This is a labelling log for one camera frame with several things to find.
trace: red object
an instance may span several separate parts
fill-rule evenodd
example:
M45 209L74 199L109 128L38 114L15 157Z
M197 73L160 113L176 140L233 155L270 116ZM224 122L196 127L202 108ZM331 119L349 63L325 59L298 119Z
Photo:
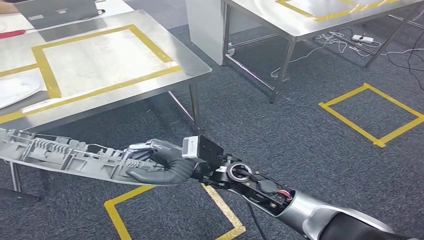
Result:
M0 39L6 39L14 36L19 36L25 33L26 30L8 31L0 33Z

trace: white plastic object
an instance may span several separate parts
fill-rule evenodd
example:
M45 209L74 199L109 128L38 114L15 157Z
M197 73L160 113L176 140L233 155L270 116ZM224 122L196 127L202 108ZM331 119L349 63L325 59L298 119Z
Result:
M374 42L374 38L361 35L353 35L352 40L367 44L372 44Z
M41 90L41 79L26 76L0 80L0 109L17 103Z

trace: yellow tape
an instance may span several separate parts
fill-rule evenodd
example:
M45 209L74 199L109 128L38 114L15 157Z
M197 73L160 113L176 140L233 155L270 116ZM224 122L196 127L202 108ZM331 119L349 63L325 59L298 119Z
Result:
M118 232L120 239L131 240L130 233L128 232L124 222L121 219L121 216L119 215L117 209L115 208L114 202L112 200L106 201L104 203L104 208L109 214L110 220L112 221L112 224L115 226L115 229Z
M300 9L300 8L297 8L297 7L295 7L295 6L287 3L289 1L291 1L291 0L277 0L276 2L279 3L279 4L281 4L281 5L283 5L284 7L288 8L288 9L291 9L291 10L295 11L296 13L302 14L305 17L315 18L315 16L312 15L312 14L310 14L309 12L306 12L306 11Z
M86 40L86 39L90 39L90 38L94 38L94 37L99 37L99 36L106 35L106 34L111 34L111 33L116 33L116 32L120 32L120 31L124 31L124 30L129 30L130 26L134 26L134 25L121 26L121 27L117 27L117 28L113 28L113 29L109 29L109 30L105 30L105 31L90 33L90 34L83 35L83 36L76 36L76 37L68 38L68 39L65 39L65 40L54 41L54 42L46 43L46 44L43 44L43 45L34 46L33 49L34 48L46 49L46 48L56 47L56 46L63 45L63 44L73 43L73 42L76 42L76 41L81 41L81 40Z
M383 4L389 4L389 3L397 2L399 0L379 0L379 1L372 2L372 3L366 4L366 5L359 5L359 4L357 4L353 1L350 1L350 0L339 0L341 3L352 6L353 8L333 12L333 13L323 15L323 16L315 16L315 15L309 13L309 12L306 12L306 11L296 7L296 6L293 6L289 3L287 3L287 2L290 2L290 1L292 1L292 0L276 0L277 3L283 5L284 7L288 8L288 9L295 11L296 13L299 13L299 14L305 16L305 17L308 17L308 18L313 18L317 22L322 22L322 21L325 21L325 20L330 20L330 19L346 16L346 15L350 14L351 12L357 12L357 11L362 11L362 10L366 10L366 9L372 9L372 8L379 7Z
M386 146L379 139L377 139L373 135L369 134L367 131L365 131L364 129L360 128L358 125L356 125L355 123L351 122L349 119L347 119L346 117L344 117L340 113L336 112L331 107L327 106L325 103L320 102L320 103L318 103L318 105L320 105L323 109L327 110L329 113L331 113L332 115L334 115L334 117L338 118L343 123L347 124L349 127L355 129L358 133L362 134L367 139L371 140L371 142L373 142L375 145L377 145L379 147L382 147L382 148Z
M359 126L357 126L356 124L354 124L353 122L351 122L350 120L348 120L346 117L342 116L340 113L336 112L335 110L333 110L332 108L330 108L330 105L339 103L340 101L343 101L349 97L352 97L355 94L358 94L364 90L371 90L374 93L380 95L381 97L387 99L388 101L396 104L398 107L405 109L406 111L410 112L411 114L417 116L418 118L399 127L398 129L392 131L391 133L387 134L386 136L383 136L380 139L377 139L376 137L372 136L371 134L369 134L368 132L366 132L365 130L363 130L362 128L360 128ZM325 110L327 110L329 113L331 113L332 115L334 115L336 118L338 118L339 120L341 120L342 122L344 122L345 124L347 124L349 127L355 129L356 131L358 131L360 134L362 134L363 136L365 136L367 139L371 140L375 145L378 145L380 147L385 147L386 143L394 138L396 138L397 136L405 133L406 131L412 129L413 127L421 124L424 122L424 114L421 114L417 111L415 111L414 109L406 106L405 104L401 103L400 101L394 99L393 97L387 95L386 93L378 90L377 88L369 85L368 83L364 83L362 86L347 92L341 96L338 96L330 101L328 101L327 103L323 103L320 102L318 105L320 105L322 108L324 108Z
M210 195L212 200L216 203L216 205L219 207L219 209L221 209L221 211L224 213L226 218L234 226L233 229L231 229L230 231L218 237L217 240L232 240L236 238L237 236L239 236L240 234L244 233L246 231L246 228L243 226L242 222L237 218L237 216L231 211L230 207L225 203L225 201L221 198L221 196L219 196L217 191L213 189L212 187L205 186L203 184L202 184L202 187L206 190L206 192ZM118 232L121 240L131 240L131 236L127 228L125 227L125 224L122 221L122 218L119 215L115 205L122 203L123 201L128 200L130 198L133 198L139 194L142 194L152 188L153 186L140 186L125 194L122 194L113 199L107 200L104 203L104 208L109 214L109 217L113 225L115 226L116 231Z
M24 72L27 70L31 70L31 69L36 69L39 68L40 72L41 72L41 76L44 80L44 83L47 87L47 91L48 91L48 95L50 98L60 98L62 96L60 87L56 81L56 78L53 74L53 71L49 65L49 62L46 58L46 55L43 52L43 49L46 48L51 48L51 47L55 47L55 46L59 46L59 45L63 45L63 44L68 44L68 43L73 43L76 41L80 41L80 40L86 40L86 39L90 39L90 38L94 38L94 37L98 37L98 36L102 36L102 35L106 35L106 34L111 34L111 33L116 33L119 31L124 31L124 30L130 30L140 41L142 41L146 47L148 47L162 62L164 63L170 63L173 60L163 51L161 50L152 40L150 40L143 32L141 32L135 25L131 24L131 25L127 25L127 26L122 26L122 27L118 27L118 28L114 28L114 29L109 29L109 30L105 30L105 31L100 31L100 32L95 32L95 33L91 33L91 34L87 34L84 36L78 36L78 37L73 37L73 38L69 38L69 39L65 39L65 40L60 40L60 41L55 41L55 42L50 42L50 43L46 43L43 45L38 45L38 46L34 46L32 47L32 53L35 57L35 64L31 64L31 65L27 65L27 66L22 66L22 67L18 67L18 68L14 68L14 69L10 69L7 71L3 71L0 72L0 77L4 77L4 76L8 76L11 74L16 74L16 73L20 73L20 72ZM120 88L124 88L124 87L128 87L130 85L145 81L145 80L149 80L149 79L153 79L153 78L157 78L166 74L170 74L173 72L177 72L177 71L181 71L181 67L180 66L173 66L173 67L169 67L142 77L138 77L132 80L128 80L125 82L120 82L111 86L107 86L101 89L98 89L96 91L93 92L89 92L83 95L79 95L76 97L72 97L63 101L59 101L59 102L55 102L52 103L50 105L44 106L44 107L40 107L38 109L34 109L34 110L30 110L27 112L23 112L21 111L17 111L17 112L13 112L7 115L3 115L0 116L0 124L5 123L5 122L9 122L9 121L13 121L31 114L35 114L35 113L39 113L48 109L52 109L55 107L59 107L65 104L69 104L75 101L79 101L85 98L89 98L89 97L93 97L99 94L103 94L103 93L107 93L109 91L113 91L116 89L120 89Z
M170 63L172 62L172 58L170 58L161 48L156 45L150 38L148 38L140 29L138 29L134 25L130 25L129 29L131 32L137 36L140 41L142 41L162 62Z
M354 90L352 90L352 91L350 91L350 92L347 92L347 93L345 93L345 94L343 94L343 95L341 95L341 96L338 96L338 97L336 97L336 98L334 98L334 99L332 99L332 100L328 101L328 102L327 102L327 103L325 103L325 104L326 104L327 106L337 104L337 103L339 103L339 102L341 102L341 101L343 101L343 100L345 100L345 99L347 99L347 98L352 97L352 96L353 96L353 95L355 95L355 94L358 94L358 93L360 93L360 92L362 92L362 91L366 90L367 88L368 88L368 87L366 87L366 86L358 87L358 88L356 88L356 89L354 89Z
M34 54L35 61L37 62L38 68L41 72L42 79L44 80L45 87L47 88L48 96L51 99L60 98L62 96L61 89L56 82L55 75L53 75L52 69L50 68L46 55L44 55L43 49L39 47L33 47L32 54Z
M26 66L21 66L21 67L17 67L17 68L14 68L14 69L10 69L10 70L7 70L7 71L0 71L0 78L8 76L8 75L12 75L12 74L25 72L25 71L28 71L28 70L31 70L31 69L36 69L36 68L38 68L38 65L37 65L37 63L34 63L34 64L31 64L31 65L26 65Z
M135 78L135 79L132 79L132 80L124 81L124 82L119 82L119 83L116 83L114 85L110 85L110 86L107 86L107 87L104 87L104 88L100 88L96 91L92 91L92 92L82 94L82 95L79 95L79 96L71 97L71 98L68 98L66 100L58 101L58 102L52 103L50 105L34 109L34 110L30 110L30 111L27 111L27 112L17 111L17 112L13 112L13 113L10 113L10 114L6 114L6 115L3 115L3 116L0 116L0 124L6 123L6 122L9 122L9 121L13 121L13 120L16 120L16 119L20 119L20 118L23 118L25 116L35 114L35 113L39 113L39 112L49 110L49 109L52 109L52 108L63 106L63 105L66 105L66 104L69 104L69 103L72 103L72 102L76 102L76 101L79 101L79 100L90 98L90 97L93 97L93 96L96 96L96 95L99 95L99 94L104 94L104 93L107 93L109 91L128 87L130 85L137 84L137 83L140 83L140 82L145 81L145 80L154 79L154 78L157 78L157 77L160 77L160 76L163 76L163 75L167 75L167 74L170 74L170 73L173 73L173 72L178 72L180 70L181 70L180 66L169 67L169 68L166 68L166 69L163 69L163 70L160 70L160 71L157 71L157 72L154 72L154 73L142 76L142 77L138 77L138 78Z
M419 112L415 111L414 109L412 109L412 108L410 108L409 106L407 106L407 105L405 105L405 104L401 103L400 101L398 101L398 100L394 99L393 97L391 97L391 96L389 96L389 95L385 94L384 92L382 92L382 91L378 90L377 88L375 88L375 87L373 87L373 86L369 85L368 83L364 83L363 85L364 85L365 87L367 87L368 89L370 89L371 91L373 91L374 93L376 93L376 94L378 94L378 95L382 96L383 98L385 98L385 99L389 100L390 102L392 102L392 103L396 104L397 106L399 106L399 107L401 107L401 108L405 109L406 111L410 112L411 114L413 114L413 115L415 115L415 116L417 116L417 117L419 117L419 118L421 118L421 119L424 119L424 115L423 115L423 114L421 114L421 113L419 113Z
M150 189L152 189L152 186L140 186L136 189L133 189L125 194L122 194L118 197L115 197L111 200L107 200L104 203L104 208L106 209L107 213L109 214L110 220L112 220L113 225L116 228L116 231L119 234L120 239L122 240L130 240L131 236L128 232L127 228L125 227L125 223L122 221L121 216L119 215L115 205L122 203L123 201L130 199L134 196L137 196L139 194L142 194Z
M239 218L237 218L234 212L231 211L230 207L225 203L217 191L211 186L205 186L204 184L202 184L202 187L206 190L206 192L210 195L210 197L234 227L234 229L219 236L217 240L232 240L240 234L244 233L246 228L243 226L242 222L239 220Z
M413 127L415 127L415 126L417 126L419 124L421 124L422 122L424 122L424 119L417 118L417 119L415 119L415 120L413 120L411 122L408 122L407 124L399 127L398 129L392 131L391 133L385 135L384 137L380 138L379 140L382 143L387 143L388 141L390 141L390 140L396 138L397 136L405 133L406 131L412 129Z

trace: black glove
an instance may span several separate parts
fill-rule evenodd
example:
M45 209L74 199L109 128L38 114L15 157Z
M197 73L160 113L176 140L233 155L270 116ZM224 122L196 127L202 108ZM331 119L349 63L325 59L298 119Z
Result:
M138 151L132 147L143 146ZM131 145L125 151L128 152L127 158L145 154L140 152L149 151L150 159L162 165L164 168L156 170L146 170L142 168L129 168L126 173L145 184L157 185L177 185L187 181L193 173L196 166L195 162L182 158L181 147L168 141L152 139L146 143Z

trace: yellow tape marking on floor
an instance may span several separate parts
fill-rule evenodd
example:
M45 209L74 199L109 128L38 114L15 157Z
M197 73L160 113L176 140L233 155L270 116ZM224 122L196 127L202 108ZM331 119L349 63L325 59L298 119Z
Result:
M386 93L378 90L377 88L369 85L368 83L364 83L363 85L365 87L367 87L368 89L370 89L371 91L373 91L374 93L376 93L376 94L382 96L383 98L389 100L390 102L396 104L398 107L401 107L401 108L405 109L406 111L410 112L411 114L413 114L413 115L415 115L415 116L417 116L417 117L419 117L421 119L424 119L424 115L423 114L415 111L414 109L410 108L409 106L407 106L407 105L401 103L400 101L394 99L393 97L387 95Z
M347 98L350 98L364 90L371 90L374 93L380 95L381 97L385 98L386 100L394 103L395 105L397 105L398 107L408 111L409 113L417 116L418 118L406 123L405 125L399 127L398 129L392 131L391 133L383 136L382 138L378 139L375 136L369 134L367 131L365 131L364 129L360 128L358 125L356 125L355 123L351 122L349 119L347 119L346 117L344 117L343 115L341 115L340 113L336 112L335 110L333 110L331 107L329 107L330 105L333 104L337 104L340 101L343 101ZM386 143L394 138L396 138L397 136L407 132L408 130L412 129L413 127L421 124L424 122L424 114L421 114L417 111L415 111L414 109L408 107L407 105L401 103L400 101L394 99L393 97L387 95L386 93L378 90L377 88L369 85L368 83L364 83L362 86L347 92L341 96L338 96L330 101L328 101L327 103L323 103L320 102L318 103L318 105L320 105L323 109L327 110L329 113L331 113L332 115L334 115L336 118L338 118L339 120L341 120L342 122L344 122L345 124L347 124L349 127L355 129L357 132L359 132L360 134L362 134L364 137L366 137L367 139L371 140L375 145L379 146L379 147L385 147Z
M387 143L388 141L390 141L390 140L396 138L397 136L405 133L406 131L412 129L413 127L415 127L415 126L417 126L419 124L421 124L422 122L424 122L424 119L417 118L417 119L415 119L413 121L410 121L407 124L399 127L398 129L392 131L391 133L385 135L384 137L380 138L379 140L382 143Z
M326 105L327 105L327 106L330 106L330 105L337 104L337 103L339 103L339 102L341 102L341 101L343 101L343 100L345 100L345 99L347 99L347 98L352 97L353 95L356 95L356 94L358 94L358 93L360 93L360 92L362 92L362 91L364 91L364 90L367 90L367 88L368 88L368 87L366 87L366 86L358 87L358 88L356 88L356 89L354 89L354 90L352 90L352 91L350 91L350 92L347 92L347 93L345 93L345 94L343 94L343 95L341 95L341 96L338 96L338 97L336 97L336 98L334 98L334 99L332 99L332 100L328 101L328 102L326 103Z
M112 220L113 225L116 228L116 231L119 234L120 239L122 240L131 240L131 236L128 233L127 228L125 227L124 222L122 221L121 216L119 215L115 205L122 203L123 201L130 199L134 196L137 196L139 194L142 194L150 189L152 189L152 186L140 186L137 187L134 190L131 190L127 193L124 193L120 196L117 196L113 199L107 200L104 202L104 208L106 209L107 213L109 214L110 220Z
M323 109L327 110L329 113L331 113L332 115L334 115L334 117L338 118L343 123L347 124L349 127L355 129L358 133L362 134L367 139L371 140L371 142L373 142L375 145L377 145L379 147L382 147L382 148L386 146L383 142L381 142L375 136L369 134L367 131L365 131L364 129L360 128L358 125L356 125L355 123L351 122L349 119L347 119L346 117L344 117L340 113L336 112L331 107L327 106L325 103L320 102L320 103L318 103L318 105L320 105Z
M211 186L205 186L204 184L202 184L201 186L206 190L206 192L210 195L210 197L213 199L213 201L216 203L219 209L221 209L222 213L226 216L226 218L234 227L232 230L219 236L216 240L232 240L240 234L244 233L246 231L246 228L243 226L242 222L234 214L234 212L231 211L230 207L225 203L225 201L217 193L217 191Z
M206 190L206 192L210 195L212 200L216 203L219 209L224 213L225 217L230 221L230 223L234 226L233 229L224 233L217 240L232 240L239 236L240 234L246 231L246 228L243 226L242 222L237 218L233 211L231 211L230 207L225 203L225 201L219 196L217 191L210 186L205 186L202 184L202 187ZM113 199L107 200L104 203L104 208L106 209L109 217L118 232L118 235L121 240L131 240L130 233L125 227L124 222L122 221L121 216L119 215L115 205L122 203L125 200L133 198L139 194L142 194L150 189L153 186L140 186L134 190L131 190L127 193L124 193L120 196L117 196Z

